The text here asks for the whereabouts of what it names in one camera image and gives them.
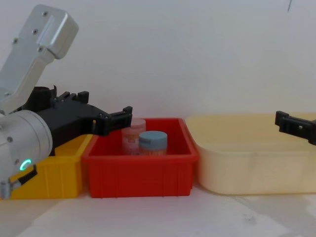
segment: plastic storage bin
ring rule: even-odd
[[[168,134],[163,156],[124,155],[121,131],[95,136],[83,162],[88,168],[93,198],[187,196],[193,184],[193,164],[198,159],[181,119],[146,119],[147,130]]]
[[[275,115],[193,116],[186,124],[206,189],[225,195],[316,193],[316,146],[280,133]]]
[[[12,192],[11,199],[76,198],[83,191],[81,156],[92,135],[56,148],[56,156],[37,164],[38,175]],[[12,177],[16,180],[32,168]]]

